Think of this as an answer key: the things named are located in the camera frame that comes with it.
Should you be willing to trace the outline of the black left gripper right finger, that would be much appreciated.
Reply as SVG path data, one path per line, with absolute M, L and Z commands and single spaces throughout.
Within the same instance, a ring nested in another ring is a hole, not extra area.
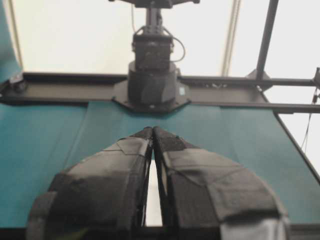
M 162 222 L 181 240 L 288 240 L 288 213 L 272 188 L 227 157 L 153 128 Z

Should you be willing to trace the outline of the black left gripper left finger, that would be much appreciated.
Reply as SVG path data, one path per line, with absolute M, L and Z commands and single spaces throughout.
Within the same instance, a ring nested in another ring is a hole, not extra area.
M 153 129 L 57 173 L 29 212 L 28 240 L 129 240 L 145 223 Z

